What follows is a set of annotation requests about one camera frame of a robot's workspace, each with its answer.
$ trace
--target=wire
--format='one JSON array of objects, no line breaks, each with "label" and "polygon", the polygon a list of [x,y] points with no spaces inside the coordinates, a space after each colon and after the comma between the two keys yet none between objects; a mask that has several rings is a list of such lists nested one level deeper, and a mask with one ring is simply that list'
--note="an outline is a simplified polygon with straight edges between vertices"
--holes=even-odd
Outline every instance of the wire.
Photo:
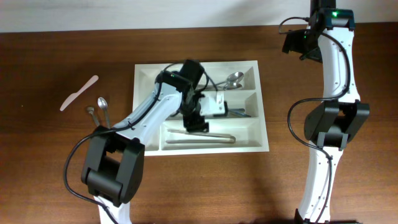
[{"label": "wire", "polygon": [[319,214],[317,220],[315,221],[315,224],[317,224],[317,223],[319,222],[319,219],[321,219],[321,217],[322,217],[322,215],[323,215],[323,212],[325,211],[326,206],[327,206],[327,204],[328,204],[328,200],[329,200],[329,194],[330,194],[330,190],[331,190],[331,175],[332,175],[331,160],[332,160],[333,158],[332,158],[325,150],[323,150],[322,148],[320,148],[320,147],[318,147],[318,146],[311,145],[311,144],[309,144],[309,143],[303,141],[302,139],[300,139],[300,138],[294,133],[294,131],[293,131],[292,124],[290,123],[290,117],[291,117],[291,115],[292,115],[293,109],[294,109],[297,105],[299,105],[299,104],[301,104],[301,103],[309,102],[309,101],[332,101],[332,100],[338,100],[339,98],[343,97],[343,96],[349,91],[349,84],[351,83],[351,67],[350,67],[350,64],[349,64],[349,58],[348,58],[348,55],[347,55],[347,51],[346,51],[345,48],[342,46],[342,44],[341,44],[338,40],[336,40],[335,38],[333,38],[332,36],[330,36],[330,35],[328,35],[328,34],[326,34],[326,33],[319,32],[319,31],[316,31],[316,30],[311,30],[311,29],[298,29],[298,30],[290,30],[290,31],[287,31],[287,32],[282,32],[281,29],[282,29],[283,24],[284,24],[285,22],[291,20],[291,19],[302,19],[302,20],[304,20],[304,21],[306,21],[306,22],[308,22],[308,20],[309,20],[308,17],[290,17],[290,18],[287,18],[287,19],[285,19],[284,21],[282,21],[282,22],[279,24],[279,29],[278,29],[278,30],[279,30],[279,34],[295,34],[295,33],[301,33],[301,32],[304,32],[304,33],[309,32],[309,33],[313,33],[313,34],[316,34],[316,35],[322,35],[322,36],[324,36],[324,37],[330,39],[330,40],[333,41],[333,42],[340,48],[340,50],[342,51],[343,56],[344,56],[344,60],[345,60],[345,62],[346,62],[346,69],[347,69],[347,84],[345,85],[344,90],[343,90],[339,95],[337,95],[337,96],[332,96],[332,97],[326,97],[326,98],[307,98],[307,99],[299,100],[299,101],[295,102],[295,103],[290,107],[289,112],[287,113],[287,126],[289,127],[289,131],[290,131],[290,133],[292,133],[292,136],[293,136],[296,140],[298,140],[300,143],[302,143],[303,145],[308,146],[308,147],[313,148],[313,149],[316,149],[316,150],[318,150],[318,151],[321,151],[322,153],[324,153],[324,155],[326,155],[326,158],[328,159],[328,163],[329,163],[329,183],[328,183],[328,190],[327,190],[327,193],[326,193],[325,203],[323,204],[322,210],[321,210],[321,212],[320,212],[320,214]]},{"label": "wire", "polygon": [[207,80],[210,80],[211,84],[213,85],[213,87],[216,89],[216,92],[217,92],[217,91],[218,91],[218,90],[217,90],[217,86],[216,86],[216,84],[214,83],[213,79],[211,79],[210,76],[207,75],[207,72],[206,72],[206,71],[203,71],[203,73],[206,75],[206,79],[207,79]]}]

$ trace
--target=silver utensil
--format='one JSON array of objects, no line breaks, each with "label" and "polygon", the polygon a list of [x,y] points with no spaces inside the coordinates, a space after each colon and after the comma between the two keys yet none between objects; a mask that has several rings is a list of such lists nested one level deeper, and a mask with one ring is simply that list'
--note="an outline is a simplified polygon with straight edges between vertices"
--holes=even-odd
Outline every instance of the silver utensil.
[{"label": "silver utensil", "polygon": [[230,109],[228,110],[228,112],[241,118],[251,118],[251,116],[246,114],[245,112],[236,111],[234,109]]},{"label": "silver utensil", "polygon": [[93,117],[93,121],[95,125],[98,127],[100,125],[100,122],[98,121],[98,118],[94,114],[94,108],[92,106],[86,107],[86,111],[91,114],[91,117]]},{"label": "silver utensil", "polygon": [[244,76],[243,72],[234,72],[230,75],[228,75],[228,77],[226,77],[226,80],[220,83],[217,83],[216,86],[221,85],[221,84],[227,84],[227,85],[232,85],[233,83],[239,83],[240,81],[242,81]]},{"label": "silver utensil", "polygon": [[[226,77],[225,81],[216,83],[215,86],[219,86],[224,83],[226,84],[226,86],[234,85],[234,83],[239,83],[240,81],[242,81],[243,76],[244,76],[243,72],[234,72],[234,73],[228,75]],[[205,87],[205,86],[204,85],[197,86],[197,88],[203,88],[203,87]]]},{"label": "silver utensil", "polygon": [[244,108],[230,108],[228,110],[233,110],[233,111],[243,112],[243,113],[246,111]]},{"label": "silver utensil", "polygon": [[111,128],[111,122],[109,120],[109,114],[108,114],[108,104],[106,100],[102,97],[99,97],[97,103],[99,108],[101,108],[104,111],[107,127]]},{"label": "silver utensil", "polygon": [[224,90],[237,90],[237,89],[243,89],[243,86],[240,83],[233,83],[232,85],[225,85],[223,87]]},{"label": "silver utensil", "polygon": [[176,129],[168,129],[170,133],[178,133],[178,134],[186,134],[192,136],[204,136],[204,137],[212,137],[212,138],[223,138],[224,140],[215,140],[215,139],[181,139],[181,140],[166,140],[166,143],[169,144],[181,144],[181,143],[230,143],[233,144],[236,142],[236,138],[230,134],[219,134],[219,133],[189,133],[186,131],[176,130]]}]

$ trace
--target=table surface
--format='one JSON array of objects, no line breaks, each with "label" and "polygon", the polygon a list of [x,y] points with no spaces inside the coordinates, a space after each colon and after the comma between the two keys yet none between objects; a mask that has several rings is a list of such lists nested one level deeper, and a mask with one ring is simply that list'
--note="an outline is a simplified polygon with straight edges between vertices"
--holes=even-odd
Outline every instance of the table surface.
[{"label": "table surface", "polygon": [[[355,32],[355,81],[371,115],[340,160],[331,217],[396,223],[398,24],[358,24]],[[114,124],[131,112],[135,64],[186,58],[258,61],[270,152],[147,157],[132,221],[291,220],[303,195],[308,149],[289,133],[287,111],[297,100],[322,96],[323,72],[320,63],[283,54],[284,38],[276,26],[0,34],[2,223],[99,223],[98,208],[62,182],[71,148],[94,129],[85,107],[103,96]],[[60,112],[93,75],[97,83]],[[302,138],[303,120],[316,105],[294,111]],[[86,148],[75,154],[68,178],[88,195],[80,182]]]}]

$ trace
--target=white wall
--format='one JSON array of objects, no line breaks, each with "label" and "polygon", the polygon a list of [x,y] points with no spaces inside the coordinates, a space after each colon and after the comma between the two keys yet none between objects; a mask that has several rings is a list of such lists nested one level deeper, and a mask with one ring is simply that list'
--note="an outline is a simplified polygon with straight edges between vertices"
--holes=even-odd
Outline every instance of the white wall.
[{"label": "white wall", "polygon": [[[0,32],[276,25],[310,0],[0,0]],[[337,0],[356,22],[398,21],[398,0]]]}]

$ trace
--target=metal spoon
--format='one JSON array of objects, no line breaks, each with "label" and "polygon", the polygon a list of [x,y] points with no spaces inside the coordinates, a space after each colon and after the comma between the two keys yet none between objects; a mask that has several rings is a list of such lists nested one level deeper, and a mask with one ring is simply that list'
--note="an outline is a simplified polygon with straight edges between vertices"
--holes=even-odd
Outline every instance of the metal spoon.
[{"label": "metal spoon", "polygon": [[220,83],[216,83],[216,86],[221,85],[226,83],[227,85],[232,85],[233,83],[239,83],[240,81],[242,81],[244,76],[243,72],[234,72],[230,75],[228,75],[228,77],[226,77],[226,80]]},{"label": "metal spoon", "polygon": [[224,90],[236,90],[236,89],[242,89],[243,86],[240,83],[233,83],[232,85],[225,85],[223,87]]},{"label": "metal spoon", "polygon": [[106,100],[102,97],[99,97],[97,103],[99,108],[101,108],[104,111],[107,127],[111,128],[111,122],[109,121],[109,114],[108,114],[108,104]]},{"label": "metal spoon", "polygon": [[100,125],[100,122],[98,121],[97,117],[94,114],[94,108],[92,106],[88,106],[86,108],[86,111],[91,114],[91,116],[93,117],[93,121],[95,123],[95,125],[98,127]]}]

